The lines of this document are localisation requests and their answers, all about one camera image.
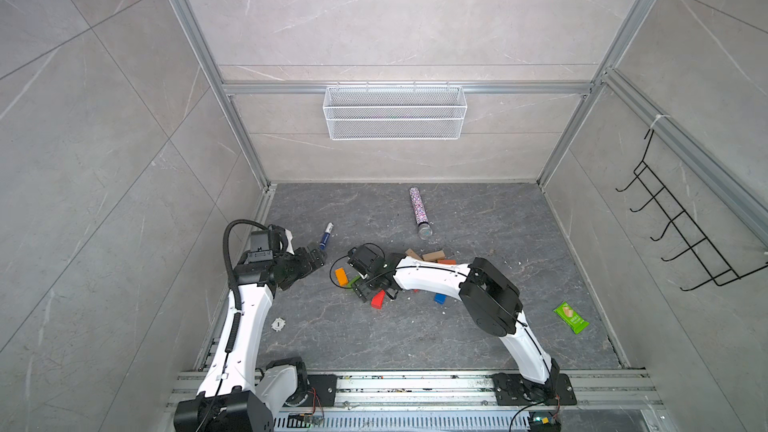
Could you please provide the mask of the natural wood block 29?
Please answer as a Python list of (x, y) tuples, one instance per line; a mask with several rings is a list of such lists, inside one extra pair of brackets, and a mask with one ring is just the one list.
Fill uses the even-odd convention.
[(436, 252), (426, 253), (422, 255), (422, 259), (426, 262), (439, 262), (446, 259), (446, 254), (440, 250)]

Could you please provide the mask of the natural wood block 31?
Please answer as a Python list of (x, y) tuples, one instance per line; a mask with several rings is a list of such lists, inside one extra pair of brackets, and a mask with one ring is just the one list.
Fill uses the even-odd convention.
[(414, 250), (412, 250), (412, 249), (407, 249), (407, 250), (406, 250), (406, 255), (407, 255), (407, 256), (409, 256), (409, 257), (411, 257), (411, 258), (413, 258), (413, 259), (415, 259), (415, 260), (418, 260), (418, 261), (421, 261), (421, 260), (422, 260), (422, 257), (421, 257), (419, 254), (417, 254), (417, 253), (416, 253)]

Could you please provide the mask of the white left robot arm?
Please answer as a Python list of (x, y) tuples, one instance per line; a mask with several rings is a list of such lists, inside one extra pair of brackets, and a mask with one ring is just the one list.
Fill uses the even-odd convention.
[(176, 431), (272, 431), (285, 407), (322, 407), (300, 357), (257, 367), (262, 330), (277, 291), (325, 265), (325, 247), (295, 248), (281, 226), (236, 219), (222, 250), (228, 306), (222, 337), (194, 398), (176, 406)]

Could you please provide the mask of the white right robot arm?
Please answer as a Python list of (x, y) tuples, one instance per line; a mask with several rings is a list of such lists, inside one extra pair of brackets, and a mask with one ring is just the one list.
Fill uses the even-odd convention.
[(363, 300), (420, 290), (461, 301), (477, 327), (500, 338), (524, 384), (554, 391), (559, 376), (556, 360), (531, 330), (519, 289), (488, 260), (477, 257), (467, 264), (441, 264), (406, 254), (382, 255), (361, 245), (348, 252), (348, 264), (360, 276), (352, 288)]

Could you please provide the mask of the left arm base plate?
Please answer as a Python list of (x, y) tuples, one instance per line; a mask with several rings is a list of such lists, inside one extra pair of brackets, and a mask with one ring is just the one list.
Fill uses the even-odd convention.
[(298, 391), (285, 403), (288, 407), (333, 407), (337, 394), (338, 377), (334, 374), (314, 374), (302, 382)]

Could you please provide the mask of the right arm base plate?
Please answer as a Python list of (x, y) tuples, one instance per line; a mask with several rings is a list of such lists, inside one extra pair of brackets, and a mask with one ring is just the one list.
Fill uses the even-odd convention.
[(575, 406), (575, 396), (570, 378), (555, 374), (546, 384), (537, 384), (520, 374), (496, 373), (491, 376), (492, 390), (499, 406), (525, 406), (541, 403), (547, 406)]

